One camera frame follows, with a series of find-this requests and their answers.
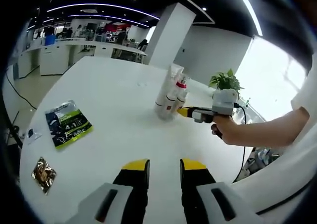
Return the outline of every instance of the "green leaf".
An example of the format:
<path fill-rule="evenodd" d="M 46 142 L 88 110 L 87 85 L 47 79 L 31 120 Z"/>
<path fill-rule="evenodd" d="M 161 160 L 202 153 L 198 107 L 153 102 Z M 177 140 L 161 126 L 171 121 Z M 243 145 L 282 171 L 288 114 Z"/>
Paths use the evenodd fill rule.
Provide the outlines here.
<path fill-rule="evenodd" d="M 232 71 L 232 69 L 229 69 L 229 71 L 228 71 L 227 74 L 228 74 L 229 77 L 233 77 L 233 71 Z"/>

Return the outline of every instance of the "potted plant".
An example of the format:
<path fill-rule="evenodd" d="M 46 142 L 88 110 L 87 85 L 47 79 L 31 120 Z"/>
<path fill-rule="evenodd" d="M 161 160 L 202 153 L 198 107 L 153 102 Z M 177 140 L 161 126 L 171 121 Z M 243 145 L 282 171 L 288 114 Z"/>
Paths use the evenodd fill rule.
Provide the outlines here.
<path fill-rule="evenodd" d="M 208 87 L 213 87 L 220 90 L 234 89 L 237 91 L 239 98 L 239 91 L 243 89 L 240 87 L 239 80 L 233 75 L 232 69 L 229 69 L 227 73 L 219 72 L 217 75 L 212 76 Z"/>

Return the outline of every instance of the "blue container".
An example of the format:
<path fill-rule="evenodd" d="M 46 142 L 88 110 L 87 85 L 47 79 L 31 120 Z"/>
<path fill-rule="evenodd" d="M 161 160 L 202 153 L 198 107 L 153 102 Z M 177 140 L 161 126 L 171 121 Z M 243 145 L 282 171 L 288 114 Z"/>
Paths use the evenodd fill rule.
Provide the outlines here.
<path fill-rule="evenodd" d="M 45 37 L 45 46 L 54 44 L 55 43 L 55 39 L 56 39 L 55 35 L 46 36 Z"/>

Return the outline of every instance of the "snack package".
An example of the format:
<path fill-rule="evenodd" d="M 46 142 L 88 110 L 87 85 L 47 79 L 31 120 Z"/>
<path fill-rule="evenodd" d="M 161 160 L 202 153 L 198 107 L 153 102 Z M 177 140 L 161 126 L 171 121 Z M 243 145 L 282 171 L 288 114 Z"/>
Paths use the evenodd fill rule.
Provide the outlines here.
<path fill-rule="evenodd" d="M 40 157 L 31 176 L 36 180 L 43 192 L 47 194 L 56 177 L 56 172 L 43 157 Z"/>
<path fill-rule="evenodd" d="M 93 129 L 73 100 L 45 113 L 55 147 L 61 148 Z"/>

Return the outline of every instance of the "white pillar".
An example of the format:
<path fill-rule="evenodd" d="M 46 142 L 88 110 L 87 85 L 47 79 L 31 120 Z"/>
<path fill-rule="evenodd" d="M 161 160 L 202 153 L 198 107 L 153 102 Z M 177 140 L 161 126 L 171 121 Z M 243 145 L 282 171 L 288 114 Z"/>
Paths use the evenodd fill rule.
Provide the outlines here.
<path fill-rule="evenodd" d="M 176 3 L 168 6 L 161 16 L 146 49 L 146 64 L 168 68 L 173 63 L 196 14 Z"/>

